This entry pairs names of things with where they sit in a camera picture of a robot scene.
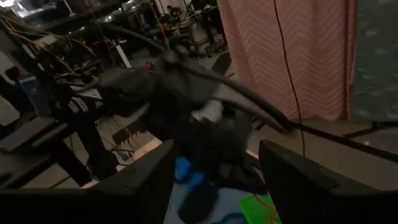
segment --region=blue object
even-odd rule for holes
[[[178,157],[175,160],[175,178],[181,180],[190,170],[191,163],[184,157]],[[193,172],[190,177],[188,177],[185,183],[188,189],[194,188],[194,186],[202,183],[205,179],[205,174],[203,172]]]

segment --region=blue fabric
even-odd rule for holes
[[[190,170],[191,163],[186,160],[184,157],[178,157],[175,160],[175,178],[177,180],[181,180],[185,174]],[[205,174],[203,172],[193,172],[192,175],[188,178],[187,183],[185,185],[188,189],[194,188],[194,186],[202,183],[205,179]]]
[[[240,212],[229,213],[221,221],[211,224],[247,224],[246,218]]]

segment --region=person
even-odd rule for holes
[[[167,6],[167,10],[170,14],[170,16],[172,16],[176,22],[180,22],[180,15],[181,15],[181,9],[179,7],[173,7],[171,5]]]

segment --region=zigzag pattern curtain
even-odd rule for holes
[[[276,0],[302,118],[346,118],[355,0]],[[239,81],[298,118],[273,0],[218,0]]]

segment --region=red wire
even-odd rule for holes
[[[266,207],[269,210],[272,210],[274,213],[276,213],[276,208],[273,208],[272,206],[267,205],[266,203],[264,203],[262,200],[260,200],[260,198],[257,195],[253,195],[253,196],[261,205],[263,205],[264,207]]]
[[[276,208],[266,204],[263,202],[257,195],[253,194],[254,198],[264,207],[268,208],[269,210],[272,210],[274,212],[273,216],[264,216],[262,218],[262,221],[265,221],[265,219],[269,218],[270,224],[274,224],[274,221],[281,222],[279,219],[276,218],[277,211]]]

